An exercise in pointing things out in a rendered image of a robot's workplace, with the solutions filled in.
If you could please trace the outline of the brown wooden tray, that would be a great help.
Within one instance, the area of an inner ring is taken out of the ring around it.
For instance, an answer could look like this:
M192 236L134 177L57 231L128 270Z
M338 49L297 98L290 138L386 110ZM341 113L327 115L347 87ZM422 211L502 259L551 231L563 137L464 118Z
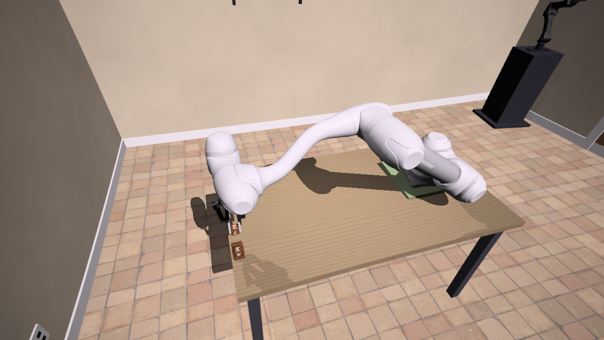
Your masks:
M242 243L242 241L232 243L234 257L235 257L235 248L234 248L235 246L242 246L242 250L243 250L243 243ZM243 258L244 258L244 250L243 250L243 255L235 257L235 260L241 260Z

